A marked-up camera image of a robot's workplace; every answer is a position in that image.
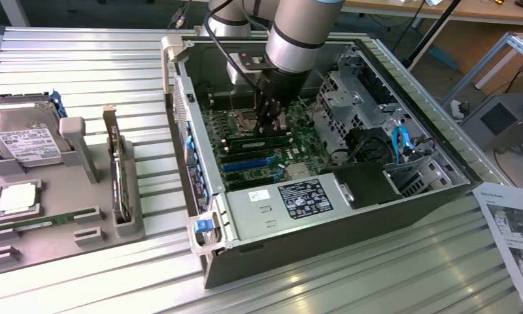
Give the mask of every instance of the green circuit board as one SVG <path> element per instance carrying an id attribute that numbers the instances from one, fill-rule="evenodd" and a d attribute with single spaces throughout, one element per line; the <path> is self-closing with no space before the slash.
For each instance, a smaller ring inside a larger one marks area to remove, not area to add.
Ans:
<path id="1" fill-rule="evenodd" d="M 299 101 L 289 107 L 289 131 L 278 137 L 254 137 L 255 112 L 250 108 L 213 110 L 205 106 L 202 115 L 227 190 L 291 180 L 287 171 L 291 164 L 303 163 L 310 175 L 325 167 L 327 153 Z M 229 171 L 233 165 L 263 159 L 267 165 Z"/>

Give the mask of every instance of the robotic arm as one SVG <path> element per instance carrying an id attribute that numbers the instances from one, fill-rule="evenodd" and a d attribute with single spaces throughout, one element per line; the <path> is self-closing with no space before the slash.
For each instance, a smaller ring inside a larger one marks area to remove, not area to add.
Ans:
<path id="1" fill-rule="evenodd" d="M 209 9 L 227 0 L 210 0 Z M 247 36 L 245 14 L 270 20 L 274 16 L 257 82 L 257 133 L 286 131 L 285 114 L 297 98 L 317 53 L 333 28 L 345 0 L 233 0 L 209 18 L 217 36 Z"/>

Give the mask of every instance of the blue pcie slot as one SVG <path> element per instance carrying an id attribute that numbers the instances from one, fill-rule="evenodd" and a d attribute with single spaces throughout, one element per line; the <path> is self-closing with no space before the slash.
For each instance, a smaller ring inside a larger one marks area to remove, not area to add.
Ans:
<path id="1" fill-rule="evenodd" d="M 211 194 L 209 193 L 207 186 L 206 186 L 206 180 L 203 178 L 203 170 L 201 167 L 199 155 L 195 150 L 195 141 L 193 140 L 191 126 L 190 126 L 189 121 L 186 121 L 186 130 L 187 130 L 187 136 L 186 136 L 186 142 L 185 142 L 183 148 L 190 151 L 193 159 L 195 160 L 197 176 L 199 178 L 199 184 L 201 184 L 199 194 L 202 194 L 205 204 L 207 204 Z"/>
<path id="2" fill-rule="evenodd" d="M 241 162 L 239 164 L 223 165 L 223 167 L 222 167 L 223 172 L 250 169 L 250 168 L 255 168 L 255 167 L 266 167 L 271 164 L 274 158 L 275 158 L 275 156 L 267 157 L 263 159 L 250 160 L 247 162 Z"/>

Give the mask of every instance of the blue tab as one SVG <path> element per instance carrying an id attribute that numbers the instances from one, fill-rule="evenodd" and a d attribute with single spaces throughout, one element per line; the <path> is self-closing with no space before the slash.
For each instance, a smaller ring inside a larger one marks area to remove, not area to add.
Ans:
<path id="1" fill-rule="evenodd" d="M 49 97 L 54 100 L 56 110 L 58 111 L 60 117 L 61 118 L 66 118 L 67 117 L 66 109 L 64 108 L 62 97 L 61 97 L 58 91 L 57 90 L 52 90 L 52 94 L 50 94 Z"/>
<path id="2" fill-rule="evenodd" d="M 399 164 L 399 148 L 398 148 L 398 133 L 400 131 L 400 140 L 403 141 L 403 147 L 408 147 L 414 149 L 414 145 L 411 143 L 411 138 L 408 137 L 408 131 L 404 126 L 395 126 L 391 132 L 391 145 L 392 151 L 395 152 L 395 163 Z"/>
<path id="3" fill-rule="evenodd" d="M 197 234 L 201 234 L 203 232 L 209 232 L 213 230 L 213 220 L 211 219 L 205 219 L 205 220 L 197 220 L 193 223 L 193 232 Z"/>
<path id="4" fill-rule="evenodd" d="M 187 138 L 186 138 L 186 149 L 190 149 L 191 148 L 191 135 L 189 135 L 187 136 Z"/>

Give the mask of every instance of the white label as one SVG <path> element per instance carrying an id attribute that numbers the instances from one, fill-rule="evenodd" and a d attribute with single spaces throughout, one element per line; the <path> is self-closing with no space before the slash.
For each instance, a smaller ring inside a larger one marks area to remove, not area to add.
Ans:
<path id="1" fill-rule="evenodd" d="M 60 149 L 49 129 L 0 132 L 0 140 L 20 162 L 60 157 Z"/>
<path id="2" fill-rule="evenodd" d="M 242 148 L 259 147 L 259 146 L 263 146 L 263 145 L 265 145 L 265 142 L 249 143 L 249 144 L 243 144 Z"/>
<path id="3" fill-rule="evenodd" d="M 259 190 L 259 191 L 253 191 L 247 193 L 250 197 L 250 201 L 261 201 L 266 200 L 269 197 L 269 191 L 267 190 Z"/>

